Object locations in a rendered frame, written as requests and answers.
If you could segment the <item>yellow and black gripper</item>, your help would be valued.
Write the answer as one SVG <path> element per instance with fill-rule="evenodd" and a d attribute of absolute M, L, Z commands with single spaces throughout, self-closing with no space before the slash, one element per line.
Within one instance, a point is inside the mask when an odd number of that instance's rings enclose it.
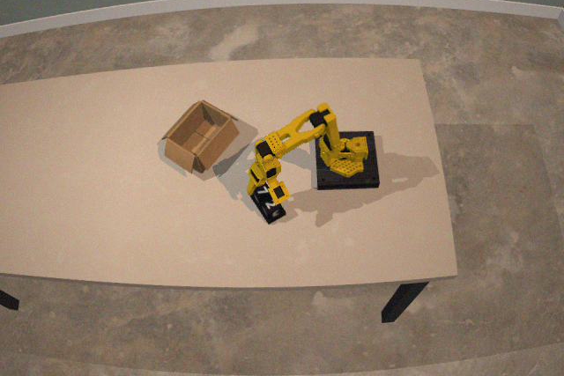
<path fill-rule="evenodd" d="M 276 166 L 278 167 L 278 174 L 279 174 L 281 172 L 281 164 L 279 163 L 276 157 L 273 157 L 273 159 Z M 247 191 L 248 191 L 248 195 L 252 195 L 254 190 L 256 189 L 256 185 L 260 187 L 266 182 L 266 179 L 263 177 L 261 170 L 259 169 L 259 167 L 256 166 L 256 162 L 251 164 L 249 168 L 249 177 L 250 179 L 249 179 Z M 277 175 L 269 178 L 267 180 L 267 183 L 270 185 L 268 191 L 274 203 L 277 205 L 279 203 L 282 203 L 284 200 L 290 198 L 291 196 L 286 188 L 285 183 L 283 181 L 278 182 L 276 178 Z"/>

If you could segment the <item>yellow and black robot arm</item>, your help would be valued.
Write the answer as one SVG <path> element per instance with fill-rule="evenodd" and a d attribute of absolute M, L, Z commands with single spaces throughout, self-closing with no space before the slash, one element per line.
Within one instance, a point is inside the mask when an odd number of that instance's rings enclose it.
<path fill-rule="evenodd" d="M 298 133 L 302 125 L 308 121 L 312 123 L 314 129 Z M 265 141 L 258 140 L 255 143 L 256 165 L 261 170 L 263 177 L 268 180 L 278 175 L 278 167 L 273 157 L 281 159 L 289 151 L 318 138 L 321 134 L 323 137 L 319 139 L 320 156 L 331 171 L 345 177 L 363 172 L 362 161 L 367 153 L 365 138 L 340 139 L 336 116 L 324 102 L 317 106 L 317 112 L 310 109 L 293 119 L 284 128 L 265 136 Z M 281 141 L 287 137 L 290 137 L 290 139 L 282 143 Z M 349 142 L 347 142 L 348 140 Z"/>

